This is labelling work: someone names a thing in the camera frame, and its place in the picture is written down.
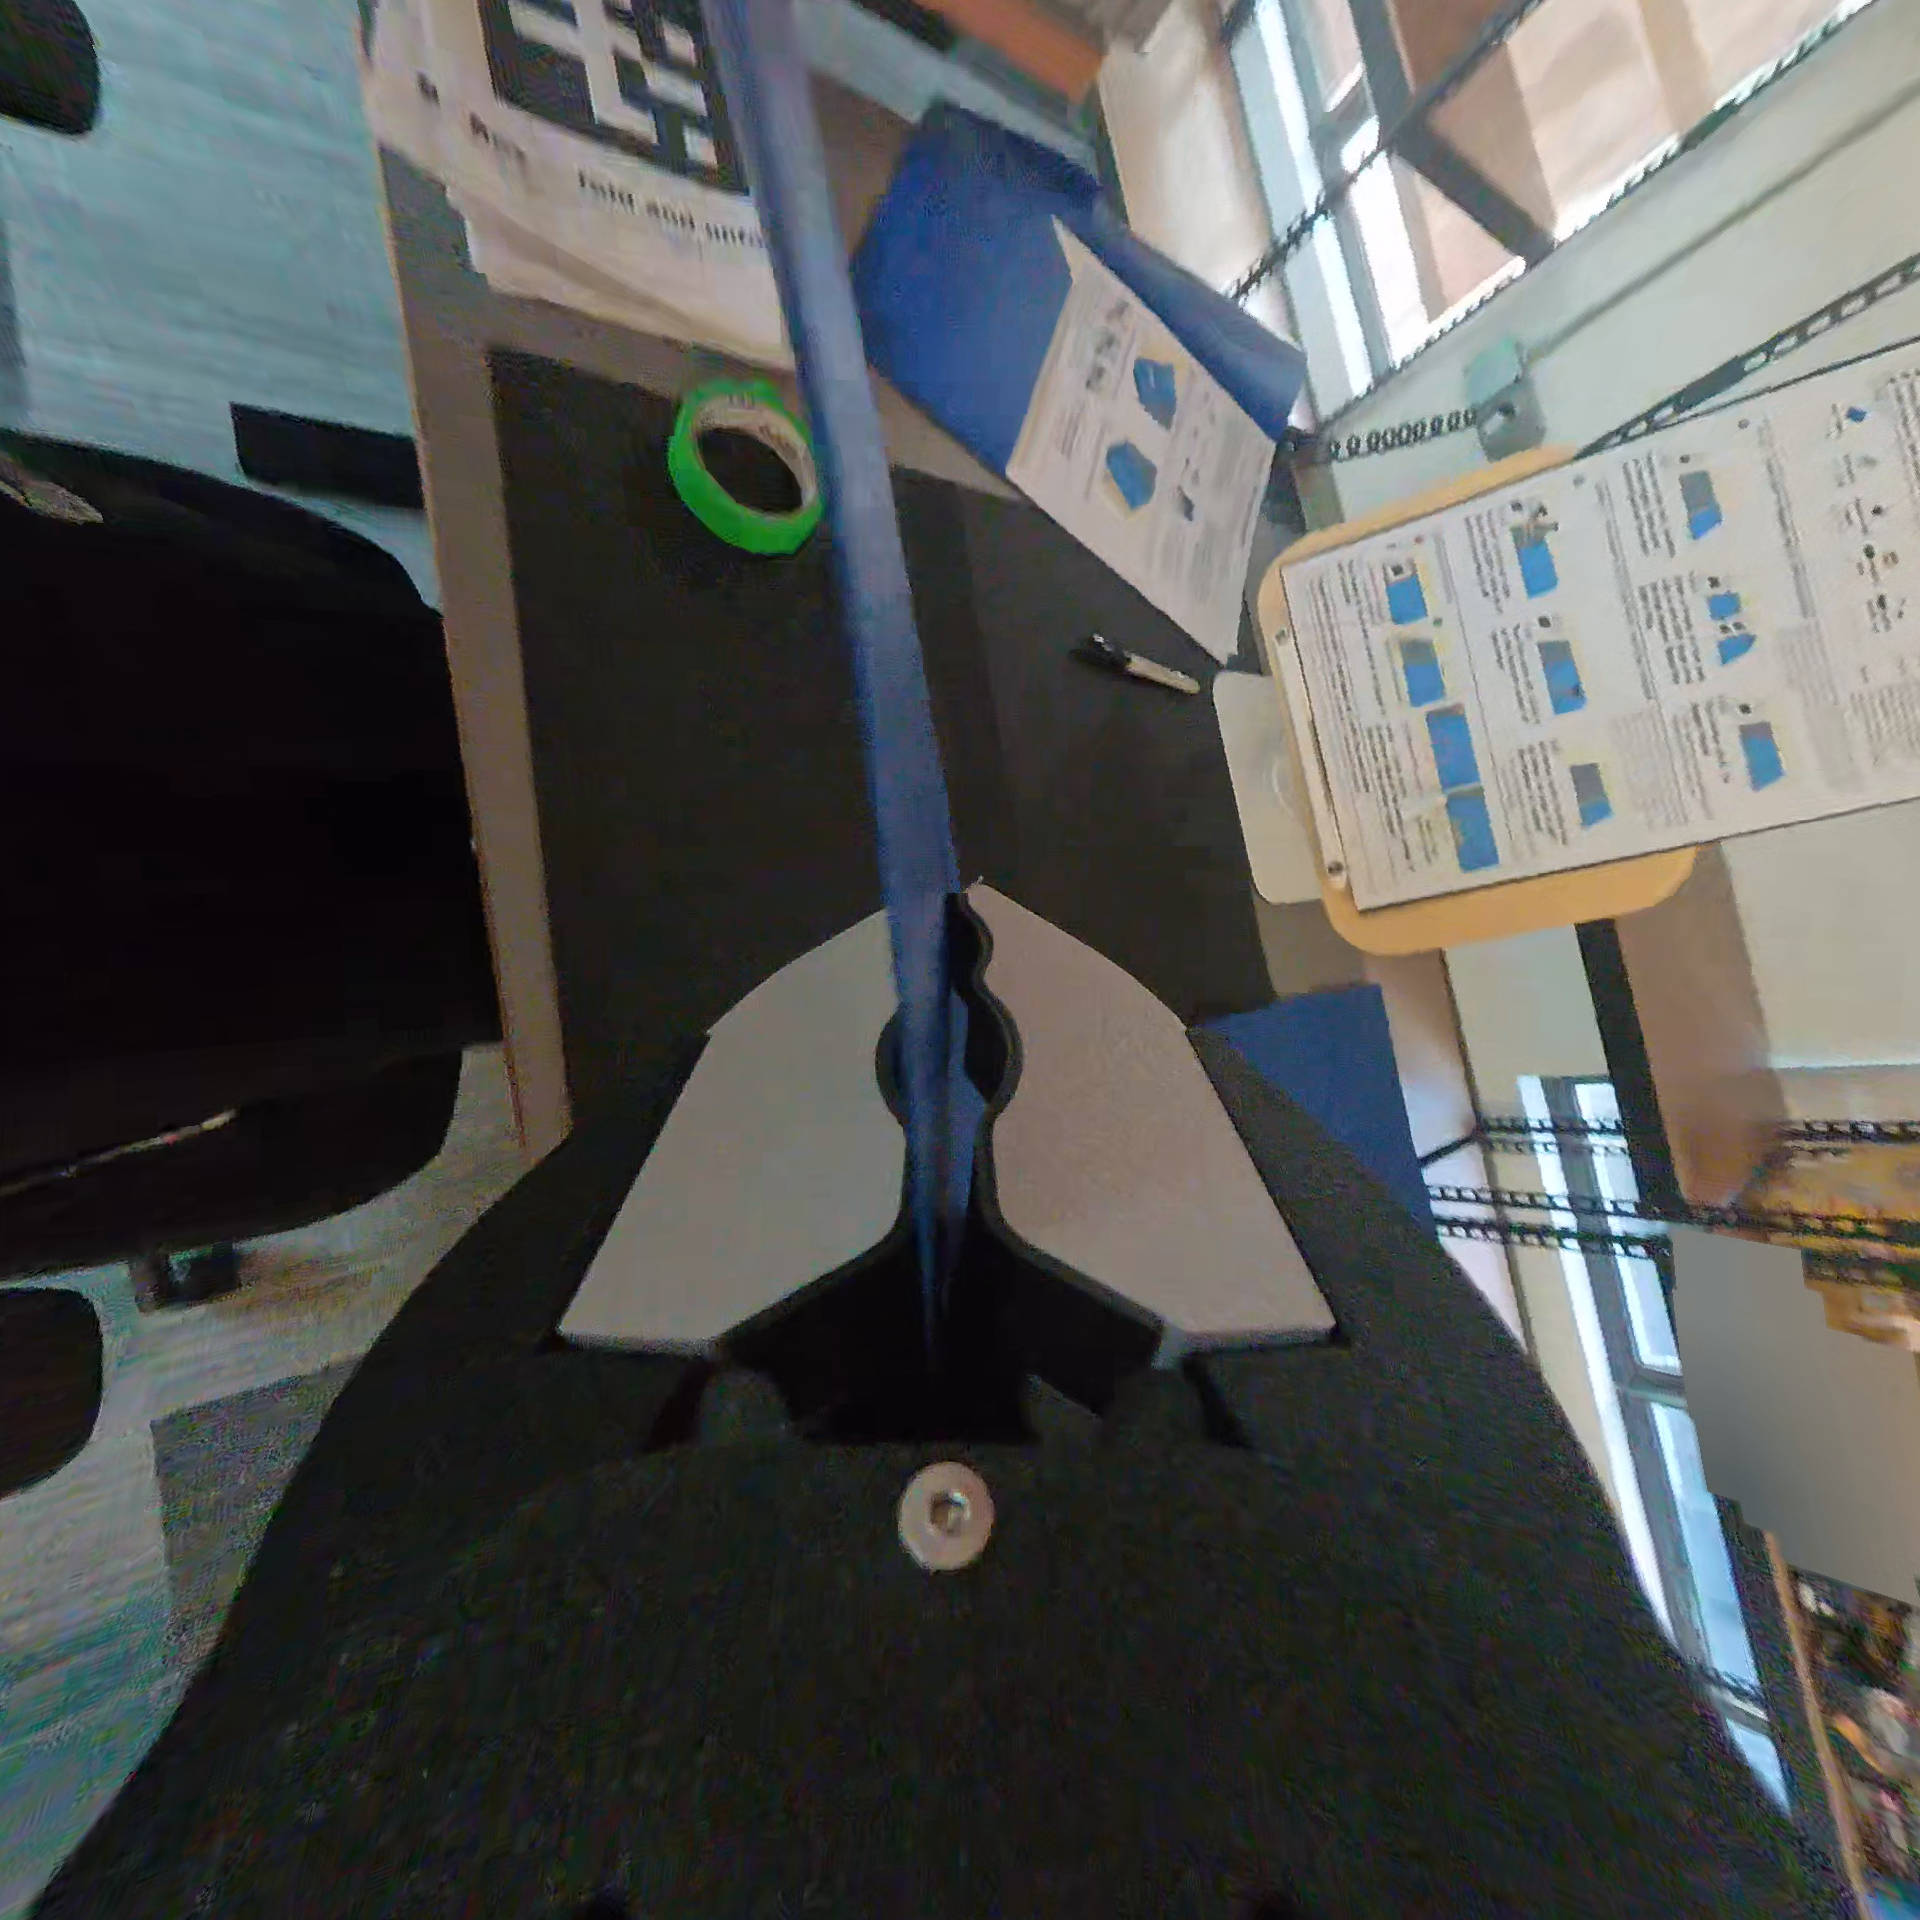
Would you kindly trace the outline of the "paper sheets with black tag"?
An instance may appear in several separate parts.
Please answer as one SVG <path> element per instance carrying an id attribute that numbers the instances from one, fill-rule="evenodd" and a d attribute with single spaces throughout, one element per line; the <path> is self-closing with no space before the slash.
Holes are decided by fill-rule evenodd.
<path id="1" fill-rule="evenodd" d="M 361 71 L 496 292 L 793 368 L 698 5 L 375 3 Z"/>

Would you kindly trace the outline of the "black office chair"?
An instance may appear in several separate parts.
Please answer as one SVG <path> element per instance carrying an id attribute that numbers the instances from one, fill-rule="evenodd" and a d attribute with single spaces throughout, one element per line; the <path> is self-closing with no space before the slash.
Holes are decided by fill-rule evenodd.
<path id="1" fill-rule="evenodd" d="M 496 977 L 441 615 L 291 500 L 6 431 L 6 1281 L 312 1227 Z"/>

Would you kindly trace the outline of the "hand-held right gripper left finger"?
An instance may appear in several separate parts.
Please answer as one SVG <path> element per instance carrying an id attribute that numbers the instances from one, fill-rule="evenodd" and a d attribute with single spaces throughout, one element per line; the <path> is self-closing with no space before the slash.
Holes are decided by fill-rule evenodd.
<path id="1" fill-rule="evenodd" d="M 715 1354 L 739 1326 L 876 1249 L 904 1180 L 904 1132 L 879 1068 L 895 1013 L 893 936 L 876 911 L 715 1021 L 559 1335 Z"/>

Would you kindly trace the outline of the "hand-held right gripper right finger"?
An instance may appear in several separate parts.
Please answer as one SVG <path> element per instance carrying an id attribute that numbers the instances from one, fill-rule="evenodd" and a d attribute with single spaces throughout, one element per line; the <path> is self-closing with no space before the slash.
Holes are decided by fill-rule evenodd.
<path id="1" fill-rule="evenodd" d="M 993 884 L 964 907 L 1008 1048 L 988 1111 L 993 1223 L 1152 1352 L 1325 1343 L 1332 1308 L 1186 1023 Z"/>

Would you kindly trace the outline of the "black marker pen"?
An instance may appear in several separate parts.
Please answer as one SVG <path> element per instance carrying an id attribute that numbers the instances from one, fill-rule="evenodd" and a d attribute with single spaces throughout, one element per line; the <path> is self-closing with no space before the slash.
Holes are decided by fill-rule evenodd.
<path id="1" fill-rule="evenodd" d="M 1200 696 L 1202 682 L 1149 655 L 1113 643 L 1106 636 L 1087 634 L 1071 649 L 1071 659 L 1111 678 L 1160 686 L 1167 693 Z"/>

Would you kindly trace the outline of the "wooden clipboard with instruction sheet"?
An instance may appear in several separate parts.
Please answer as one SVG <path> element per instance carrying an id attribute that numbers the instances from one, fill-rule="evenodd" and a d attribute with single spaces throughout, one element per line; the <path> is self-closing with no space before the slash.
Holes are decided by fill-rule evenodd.
<path id="1" fill-rule="evenodd" d="M 1918 792 L 1916 342 L 1274 561 L 1329 921 L 1403 957 L 1662 903 Z"/>

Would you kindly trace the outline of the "grey metal shelf rack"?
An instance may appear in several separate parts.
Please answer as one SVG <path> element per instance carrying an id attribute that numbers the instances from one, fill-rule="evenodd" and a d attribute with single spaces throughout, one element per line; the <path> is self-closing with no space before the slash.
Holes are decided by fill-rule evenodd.
<path id="1" fill-rule="evenodd" d="M 1587 447 L 1916 253 L 1916 5 L 1864 5 L 1761 100 L 1339 419 L 1369 438 L 1527 350 L 1546 438 Z M 1369 957 L 1446 977 L 1483 1111 L 1606 1072 L 1667 1202 L 1734 1206 L 1790 1117 L 1916 1117 L 1916 803 L 1699 852 L 1662 903 Z"/>

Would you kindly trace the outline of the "large blue plastic sheet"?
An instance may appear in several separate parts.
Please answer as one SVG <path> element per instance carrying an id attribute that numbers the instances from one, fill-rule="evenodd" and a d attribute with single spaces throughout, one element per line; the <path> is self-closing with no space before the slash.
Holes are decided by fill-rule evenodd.
<path id="1" fill-rule="evenodd" d="M 1140 242 L 1096 176 L 979 112 L 938 102 L 851 253 L 869 362 L 1000 476 L 1068 301 L 1068 234 L 1278 438 L 1308 381 L 1298 345 Z"/>

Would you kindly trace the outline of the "white instruction sheet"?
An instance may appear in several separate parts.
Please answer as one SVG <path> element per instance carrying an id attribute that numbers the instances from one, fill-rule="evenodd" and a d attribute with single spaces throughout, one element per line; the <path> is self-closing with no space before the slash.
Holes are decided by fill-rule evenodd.
<path id="1" fill-rule="evenodd" d="M 1068 292 L 1008 482 L 1228 664 L 1276 447 L 1084 239 L 1051 239 Z"/>

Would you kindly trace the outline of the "green tape roll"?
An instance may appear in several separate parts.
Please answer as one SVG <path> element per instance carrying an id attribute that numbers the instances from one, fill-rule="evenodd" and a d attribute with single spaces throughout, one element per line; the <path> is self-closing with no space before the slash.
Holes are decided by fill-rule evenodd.
<path id="1" fill-rule="evenodd" d="M 822 522 L 811 435 L 765 376 L 714 376 L 685 392 L 666 473 L 688 512 L 752 559 L 789 559 Z"/>

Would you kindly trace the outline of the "blue cloth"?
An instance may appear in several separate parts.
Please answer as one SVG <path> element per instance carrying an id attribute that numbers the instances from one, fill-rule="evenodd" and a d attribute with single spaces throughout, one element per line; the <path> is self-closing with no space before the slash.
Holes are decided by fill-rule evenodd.
<path id="1" fill-rule="evenodd" d="M 964 1101 L 950 902 L 958 891 L 948 781 L 899 538 L 893 467 L 851 298 L 822 129 L 788 3 L 707 3 L 831 527 L 842 636 L 862 714 L 880 894 L 899 1001 L 898 1085 L 906 1193 L 923 1281 L 923 1335 L 939 1357 L 948 1281 L 966 1223 Z"/>

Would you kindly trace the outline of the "white stand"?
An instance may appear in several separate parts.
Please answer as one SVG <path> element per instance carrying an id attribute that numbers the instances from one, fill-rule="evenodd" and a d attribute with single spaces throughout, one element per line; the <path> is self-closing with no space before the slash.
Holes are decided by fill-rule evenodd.
<path id="1" fill-rule="evenodd" d="M 1276 907 L 1321 900 L 1319 839 L 1276 682 L 1223 671 L 1211 699 L 1257 897 Z"/>

